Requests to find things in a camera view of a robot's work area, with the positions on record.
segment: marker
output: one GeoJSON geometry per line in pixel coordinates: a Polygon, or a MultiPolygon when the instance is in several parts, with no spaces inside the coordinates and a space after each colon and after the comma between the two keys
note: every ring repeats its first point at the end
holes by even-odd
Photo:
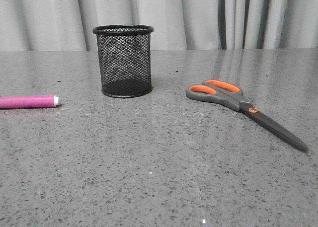
{"type": "Polygon", "coordinates": [[[56,107],[60,98],[56,95],[0,97],[0,109],[56,107]]]}

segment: gray scissors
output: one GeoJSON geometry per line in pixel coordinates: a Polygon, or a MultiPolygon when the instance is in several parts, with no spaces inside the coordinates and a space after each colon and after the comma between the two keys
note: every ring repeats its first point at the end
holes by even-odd
{"type": "Polygon", "coordinates": [[[308,152],[308,146],[283,126],[267,117],[255,108],[243,96],[243,90],[233,84],[221,80],[206,80],[202,84],[189,86],[185,94],[197,101],[221,104],[237,112],[243,112],[248,118],[275,134],[292,147],[308,152]]]}

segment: mesh cup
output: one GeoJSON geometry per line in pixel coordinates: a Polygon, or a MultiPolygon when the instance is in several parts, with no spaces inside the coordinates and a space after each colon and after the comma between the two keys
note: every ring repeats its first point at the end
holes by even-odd
{"type": "Polygon", "coordinates": [[[152,90],[150,33],[144,25],[109,25],[93,29],[97,36],[102,93],[131,98],[152,90]]]}

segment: scissor blade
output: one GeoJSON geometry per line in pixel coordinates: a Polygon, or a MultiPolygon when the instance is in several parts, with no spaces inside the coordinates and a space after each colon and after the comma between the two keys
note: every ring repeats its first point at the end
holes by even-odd
{"type": "Polygon", "coordinates": [[[308,151],[308,146],[294,134],[289,132],[283,126],[281,126],[260,111],[258,111],[257,113],[250,113],[249,108],[251,108],[250,104],[241,104],[241,110],[247,117],[257,122],[260,126],[264,127],[292,147],[303,152],[308,151]]]}

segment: gray countertop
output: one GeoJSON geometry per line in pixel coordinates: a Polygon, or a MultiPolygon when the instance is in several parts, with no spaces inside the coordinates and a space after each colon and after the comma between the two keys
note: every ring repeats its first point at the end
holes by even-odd
{"type": "Polygon", "coordinates": [[[2,52],[0,226],[318,226],[318,49],[152,51],[151,93],[101,93],[97,52],[2,52]],[[185,96],[221,79],[310,148],[185,96]]]}

